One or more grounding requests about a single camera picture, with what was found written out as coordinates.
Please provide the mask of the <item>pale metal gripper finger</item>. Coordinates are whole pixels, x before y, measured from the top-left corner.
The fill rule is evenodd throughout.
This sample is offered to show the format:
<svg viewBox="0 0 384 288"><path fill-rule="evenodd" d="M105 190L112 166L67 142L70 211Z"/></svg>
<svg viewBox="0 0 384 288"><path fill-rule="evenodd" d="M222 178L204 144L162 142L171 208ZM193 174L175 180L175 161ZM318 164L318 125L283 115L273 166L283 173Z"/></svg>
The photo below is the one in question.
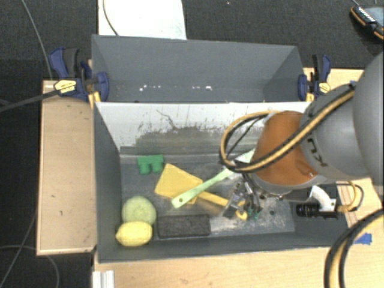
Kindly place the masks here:
<svg viewBox="0 0 384 288"><path fill-rule="evenodd" d="M233 192L231 194L231 196L229 197L227 204L224 207L224 212L226 212L228 210L233 210L233 209L235 209L236 211L238 211L238 210L241 211L242 208L239 205L239 203L241 201L242 201L242 197L240 195L236 194L235 192Z"/></svg>
<svg viewBox="0 0 384 288"><path fill-rule="evenodd" d="M239 220L245 220L245 212L240 212L238 209L230 206L223 212L223 216L226 218L236 217Z"/></svg>

